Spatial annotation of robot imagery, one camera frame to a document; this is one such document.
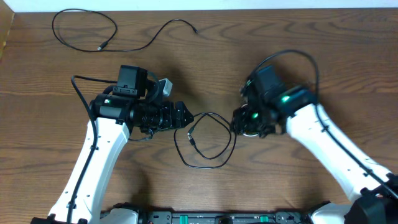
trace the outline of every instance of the green light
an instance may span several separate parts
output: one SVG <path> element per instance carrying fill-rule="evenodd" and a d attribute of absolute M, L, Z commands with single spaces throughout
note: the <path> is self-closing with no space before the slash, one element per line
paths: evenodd
<path fill-rule="evenodd" d="M 256 119 L 259 116 L 259 113 L 254 113 L 251 118 Z"/>
<path fill-rule="evenodd" d="M 286 103 L 287 100 L 289 100 L 290 96 L 284 96 L 282 97 L 282 102 Z"/>

